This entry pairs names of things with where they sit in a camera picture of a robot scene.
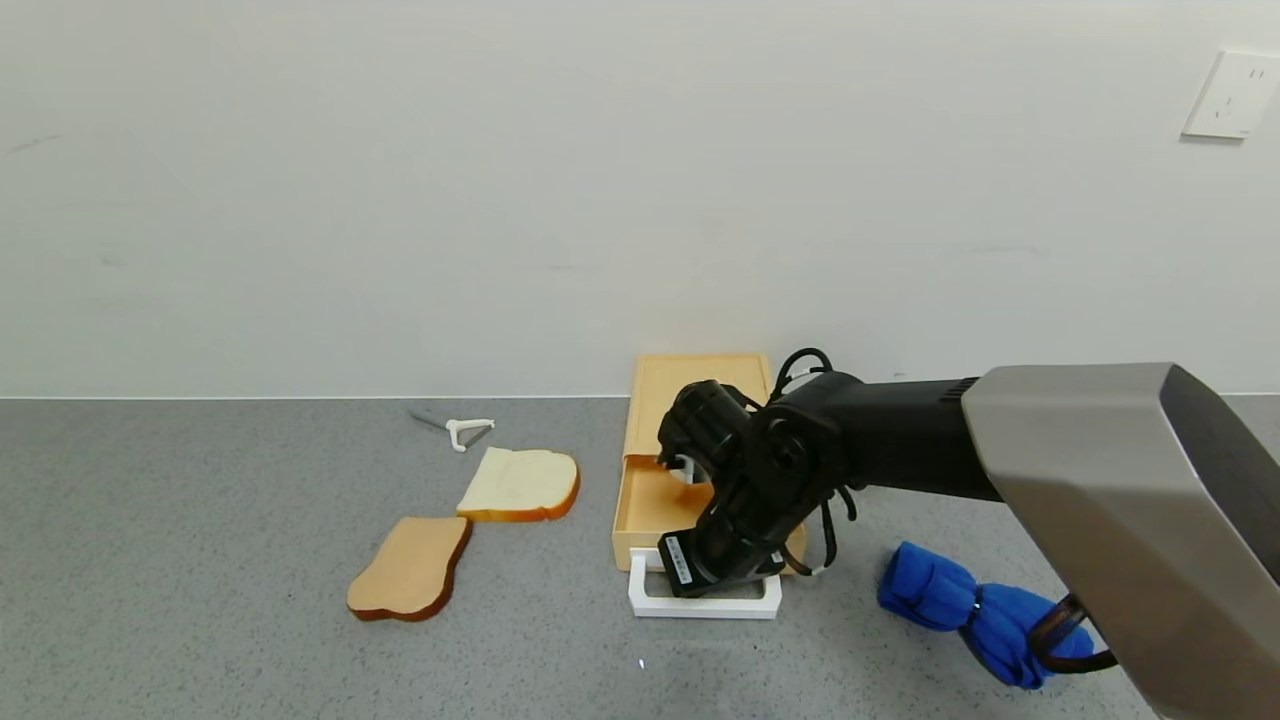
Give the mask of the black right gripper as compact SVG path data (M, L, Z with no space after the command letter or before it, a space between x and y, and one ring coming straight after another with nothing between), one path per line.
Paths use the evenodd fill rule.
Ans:
M672 594L686 600L759 582L786 569L780 551L767 553L763 544L721 515L663 534L658 551Z

